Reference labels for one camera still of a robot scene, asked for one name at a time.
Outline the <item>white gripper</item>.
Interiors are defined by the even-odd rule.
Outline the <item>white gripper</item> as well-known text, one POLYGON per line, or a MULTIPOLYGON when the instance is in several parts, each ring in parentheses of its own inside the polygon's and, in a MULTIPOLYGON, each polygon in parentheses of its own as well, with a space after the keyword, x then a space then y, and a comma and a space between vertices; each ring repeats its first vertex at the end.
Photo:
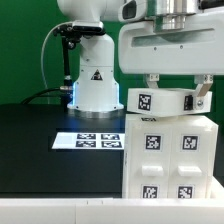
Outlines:
POLYGON ((195 75, 195 108, 202 109, 213 84, 211 74, 224 75, 224 14, 190 16, 180 31, 154 33, 151 21, 125 25, 118 51, 122 72, 146 74, 144 82, 151 89, 158 88, 159 74, 195 75))

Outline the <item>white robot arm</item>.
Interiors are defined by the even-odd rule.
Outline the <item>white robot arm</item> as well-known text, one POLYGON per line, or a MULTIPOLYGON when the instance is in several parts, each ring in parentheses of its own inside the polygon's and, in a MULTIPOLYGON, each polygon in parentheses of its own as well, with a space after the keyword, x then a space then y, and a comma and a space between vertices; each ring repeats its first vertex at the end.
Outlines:
POLYGON ((80 44, 72 110, 127 109, 156 117, 205 113, 215 75, 224 75, 224 0, 57 0, 70 20, 68 48, 80 44), (114 61, 147 86, 119 103, 114 61))

